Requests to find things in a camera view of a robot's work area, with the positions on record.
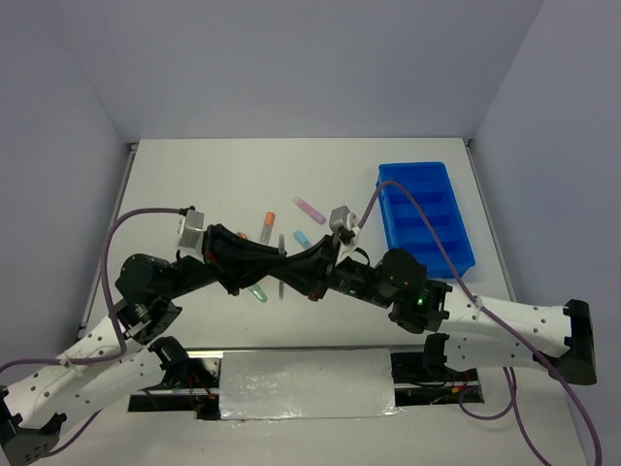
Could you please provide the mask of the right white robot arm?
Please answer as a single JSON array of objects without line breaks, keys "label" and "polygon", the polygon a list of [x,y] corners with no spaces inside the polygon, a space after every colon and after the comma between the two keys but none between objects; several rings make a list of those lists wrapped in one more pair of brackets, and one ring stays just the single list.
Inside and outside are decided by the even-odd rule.
[{"label": "right white robot arm", "polygon": [[426,267],[403,249],[371,266],[341,257],[330,236],[283,257],[272,275],[312,301],[334,290],[388,309],[400,328],[424,335],[422,369],[433,380],[513,366],[575,385],[597,381],[591,314],[581,300],[536,306],[475,295],[428,279]]}]

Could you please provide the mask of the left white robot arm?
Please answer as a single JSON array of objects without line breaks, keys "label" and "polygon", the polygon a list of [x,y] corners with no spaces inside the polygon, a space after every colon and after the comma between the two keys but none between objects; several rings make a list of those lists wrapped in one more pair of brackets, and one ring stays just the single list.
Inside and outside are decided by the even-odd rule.
[{"label": "left white robot arm", "polygon": [[289,279],[294,257],[253,243],[221,224],[181,229],[175,261],[134,254],[115,283],[122,298],[81,340],[1,391],[1,448],[13,465],[60,453],[62,432],[92,422],[117,398],[154,385],[205,386],[201,369],[174,337],[175,299],[218,283],[236,296],[272,276]]}]

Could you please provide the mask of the light blue clear marker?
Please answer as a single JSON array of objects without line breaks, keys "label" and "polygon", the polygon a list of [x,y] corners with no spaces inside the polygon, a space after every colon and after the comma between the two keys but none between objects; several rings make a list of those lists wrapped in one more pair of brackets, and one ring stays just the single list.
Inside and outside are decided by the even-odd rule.
[{"label": "light blue clear marker", "polygon": [[309,248],[312,247],[312,243],[310,242],[310,240],[306,237],[306,235],[300,231],[300,230],[296,230],[293,233],[293,237],[295,239],[295,241],[304,249],[307,250]]}]

